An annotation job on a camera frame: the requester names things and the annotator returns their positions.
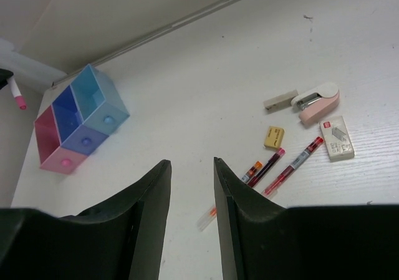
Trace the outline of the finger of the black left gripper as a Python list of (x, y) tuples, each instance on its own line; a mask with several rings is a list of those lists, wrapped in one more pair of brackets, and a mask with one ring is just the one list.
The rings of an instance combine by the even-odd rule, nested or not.
[(14, 73), (7, 69), (0, 69), (0, 90), (7, 86), (7, 80), (14, 76)]

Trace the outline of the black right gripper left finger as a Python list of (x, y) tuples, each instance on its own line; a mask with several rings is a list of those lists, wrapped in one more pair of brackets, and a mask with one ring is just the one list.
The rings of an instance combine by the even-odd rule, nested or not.
[(171, 163), (75, 216), (1, 210), (2, 279), (157, 279)]

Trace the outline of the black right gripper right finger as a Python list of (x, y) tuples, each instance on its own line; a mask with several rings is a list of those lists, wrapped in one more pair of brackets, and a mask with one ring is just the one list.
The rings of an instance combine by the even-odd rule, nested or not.
[(284, 208), (214, 159), (225, 279), (397, 279), (396, 205)]

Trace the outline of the white marker pink cap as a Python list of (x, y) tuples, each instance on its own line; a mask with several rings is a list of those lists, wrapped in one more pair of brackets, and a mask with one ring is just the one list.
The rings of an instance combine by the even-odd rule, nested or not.
[(26, 101), (25, 101), (24, 97), (22, 96), (21, 91), (19, 90), (19, 87), (16, 84), (15, 78), (14, 77), (10, 77), (7, 80), (7, 82), (9, 84), (9, 86), (10, 86), (10, 90), (11, 90), (12, 96), (14, 97), (18, 107), (21, 110), (27, 109)]

